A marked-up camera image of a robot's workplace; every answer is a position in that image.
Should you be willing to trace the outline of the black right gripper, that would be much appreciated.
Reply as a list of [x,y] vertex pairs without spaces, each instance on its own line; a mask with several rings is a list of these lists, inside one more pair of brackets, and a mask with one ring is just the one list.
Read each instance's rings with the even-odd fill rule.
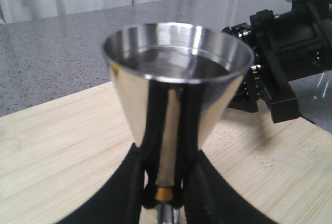
[[226,27],[254,51],[248,70],[228,107],[248,113],[267,105],[273,123],[299,117],[298,100],[289,81],[331,70],[329,0],[292,0],[290,11],[257,12],[250,23]]

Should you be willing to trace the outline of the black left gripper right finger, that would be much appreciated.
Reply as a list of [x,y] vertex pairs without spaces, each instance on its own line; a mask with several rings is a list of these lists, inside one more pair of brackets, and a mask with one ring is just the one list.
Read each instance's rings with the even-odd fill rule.
[[184,180],[183,197],[187,223],[275,223],[240,196],[203,151]]

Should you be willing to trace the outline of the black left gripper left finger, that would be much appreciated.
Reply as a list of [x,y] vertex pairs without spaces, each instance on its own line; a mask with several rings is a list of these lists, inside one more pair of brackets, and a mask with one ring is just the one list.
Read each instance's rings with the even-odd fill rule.
[[133,144],[111,178],[58,223],[139,223],[143,186],[140,151]]

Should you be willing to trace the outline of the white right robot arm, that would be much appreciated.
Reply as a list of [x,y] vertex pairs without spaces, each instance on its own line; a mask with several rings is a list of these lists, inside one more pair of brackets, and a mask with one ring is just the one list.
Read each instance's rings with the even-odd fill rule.
[[286,13],[263,10],[223,30],[255,54],[229,107],[255,113],[263,100],[274,123],[300,116],[290,81],[331,70],[331,0],[286,1],[292,4]]

